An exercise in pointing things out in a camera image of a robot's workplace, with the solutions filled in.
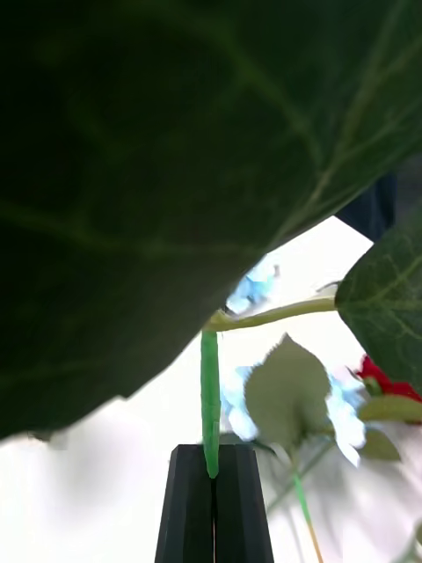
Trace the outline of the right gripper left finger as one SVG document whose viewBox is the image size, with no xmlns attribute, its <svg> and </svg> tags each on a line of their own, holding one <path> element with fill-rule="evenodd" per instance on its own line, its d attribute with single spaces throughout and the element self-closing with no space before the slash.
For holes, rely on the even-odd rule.
<svg viewBox="0 0 422 563">
<path fill-rule="evenodd" d="M 155 561 L 213 560 L 211 479 L 203 448 L 180 444 L 171 453 Z"/>
</svg>

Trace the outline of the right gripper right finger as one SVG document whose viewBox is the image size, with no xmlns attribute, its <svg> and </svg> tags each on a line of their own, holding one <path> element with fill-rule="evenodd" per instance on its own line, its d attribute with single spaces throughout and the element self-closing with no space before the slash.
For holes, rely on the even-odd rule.
<svg viewBox="0 0 422 563">
<path fill-rule="evenodd" d="M 222 445 L 215 485 L 218 562 L 273 562 L 258 464 L 246 445 Z"/>
</svg>

